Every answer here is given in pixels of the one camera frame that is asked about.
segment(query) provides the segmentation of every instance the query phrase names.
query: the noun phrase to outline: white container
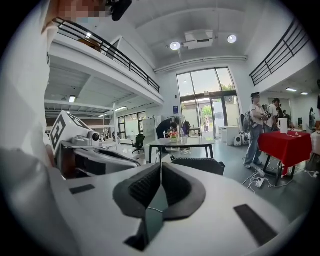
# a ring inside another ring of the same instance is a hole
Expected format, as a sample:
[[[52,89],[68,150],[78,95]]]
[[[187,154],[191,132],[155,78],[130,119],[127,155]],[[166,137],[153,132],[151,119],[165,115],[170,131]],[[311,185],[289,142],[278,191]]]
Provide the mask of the white container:
[[[280,133],[287,134],[288,133],[288,119],[287,118],[279,118],[278,126],[280,128]]]

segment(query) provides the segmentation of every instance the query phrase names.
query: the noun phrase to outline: glass door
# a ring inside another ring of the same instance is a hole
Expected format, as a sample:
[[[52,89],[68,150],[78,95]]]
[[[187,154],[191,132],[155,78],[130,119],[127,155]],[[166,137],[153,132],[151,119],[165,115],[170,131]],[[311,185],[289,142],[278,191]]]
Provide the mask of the glass door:
[[[224,108],[225,103],[222,98],[211,98],[211,106],[213,113],[213,137],[219,137],[219,127],[225,126]]]

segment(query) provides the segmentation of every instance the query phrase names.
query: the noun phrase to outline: backpack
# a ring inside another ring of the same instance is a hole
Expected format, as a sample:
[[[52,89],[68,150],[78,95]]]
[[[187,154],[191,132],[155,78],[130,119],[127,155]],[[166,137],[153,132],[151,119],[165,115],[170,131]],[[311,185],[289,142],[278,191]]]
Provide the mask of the backpack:
[[[253,124],[250,111],[247,111],[245,114],[239,116],[240,127],[242,128],[243,133],[250,132],[251,125]]]

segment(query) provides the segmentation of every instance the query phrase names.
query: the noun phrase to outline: red tablecloth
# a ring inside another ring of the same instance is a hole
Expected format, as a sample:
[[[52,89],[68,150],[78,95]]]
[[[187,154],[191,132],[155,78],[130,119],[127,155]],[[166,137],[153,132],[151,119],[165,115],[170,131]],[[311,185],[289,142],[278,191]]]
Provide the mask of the red tablecloth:
[[[258,139],[259,149],[268,155],[279,159],[284,164],[282,175],[286,175],[288,167],[295,166],[310,159],[312,151],[311,136],[309,133],[288,131],[288,136],[280,131],[263,133]]]

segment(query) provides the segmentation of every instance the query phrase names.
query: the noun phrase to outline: doorway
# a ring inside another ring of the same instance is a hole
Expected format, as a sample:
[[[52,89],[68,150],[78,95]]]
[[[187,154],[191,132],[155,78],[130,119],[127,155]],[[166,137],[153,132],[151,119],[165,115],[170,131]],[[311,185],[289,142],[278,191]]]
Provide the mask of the doorway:
[[[223,98],[211,98],[212,118],[213,118],[213,137],[219,137],[219,127],[225,126],[226,104]]]
[[[225,102],[223,97],[197,99],[199,122],[203,137],[219,137],[219,127],[225,126]]]

